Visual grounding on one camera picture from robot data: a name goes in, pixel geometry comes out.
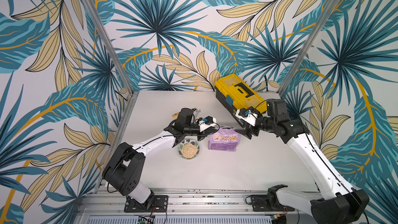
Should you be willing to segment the purple oats bag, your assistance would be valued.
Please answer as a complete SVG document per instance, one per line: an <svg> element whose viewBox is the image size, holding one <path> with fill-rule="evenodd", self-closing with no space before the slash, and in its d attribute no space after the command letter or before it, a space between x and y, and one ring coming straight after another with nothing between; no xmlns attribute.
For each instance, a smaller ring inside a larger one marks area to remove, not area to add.
<svg viewBox="0 0 398 224"><path fill-rule="evenodd" d="M241 134L236 132L234 128L220 128L215 134L210 136L208 149L235 152L240 140Z"/></svg>

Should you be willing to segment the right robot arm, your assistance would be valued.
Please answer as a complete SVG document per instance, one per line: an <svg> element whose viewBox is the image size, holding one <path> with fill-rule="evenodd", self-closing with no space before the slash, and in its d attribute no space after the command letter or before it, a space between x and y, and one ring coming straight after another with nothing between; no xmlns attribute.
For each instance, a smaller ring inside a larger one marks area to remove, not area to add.
<svg viewBox="0 0 398 224"><path fill-rule="evenodd" d="M268 208L292 207L310 215L319 224L357 221L370 201L368 194L343 178L299 119L290 119L284 100L269 99L265 103L266 116L254 107L235 111L235 118L244 124L241 134L250 139L266 131L281 138L298 156L318 188L317 193L305 193L283 184L270 187L265 201Z"/></svg>

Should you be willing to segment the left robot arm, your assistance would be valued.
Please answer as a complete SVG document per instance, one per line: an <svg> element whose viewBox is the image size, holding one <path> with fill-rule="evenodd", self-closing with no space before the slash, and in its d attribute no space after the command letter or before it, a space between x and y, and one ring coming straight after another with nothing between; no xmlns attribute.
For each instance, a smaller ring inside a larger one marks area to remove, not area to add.
<svg viewBox="0 0 398 224"><path fill-rule="evenodd" d="M117 193L148 209L154 202L154 193L141 182L145 160L176 147L186 137L197 137L201 141L219 128L215 118L207 116L196 119L193 109L182 108L177 118L157 136L134 145L125 142L119 144L105 166L102 178Z"/></svg>

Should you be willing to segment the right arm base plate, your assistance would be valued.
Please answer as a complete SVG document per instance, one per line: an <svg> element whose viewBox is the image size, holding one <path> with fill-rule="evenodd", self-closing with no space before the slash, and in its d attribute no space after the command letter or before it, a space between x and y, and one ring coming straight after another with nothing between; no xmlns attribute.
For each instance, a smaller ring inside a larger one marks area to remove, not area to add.
<svg viewBox="0 0 398 224"><path fill-rule="evenodd" d="M273 200L274 198L268 197L268 195L249 195L245 198L245 203L250 205L254 212L282 212L287 214L295 211L295 208L277 204Z"/></svg>

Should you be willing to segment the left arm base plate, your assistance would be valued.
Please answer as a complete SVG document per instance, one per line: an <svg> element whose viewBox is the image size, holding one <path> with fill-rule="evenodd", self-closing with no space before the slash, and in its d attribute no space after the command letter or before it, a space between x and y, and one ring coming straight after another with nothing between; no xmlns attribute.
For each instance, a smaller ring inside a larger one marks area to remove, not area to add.
<svg viewBox="0 0 398 224"><path fill-rule="evenodd" d="M126 196L125 213L166 213L169 203L167 195L150 196L144 203L139 203L130 196Z"/></svg>

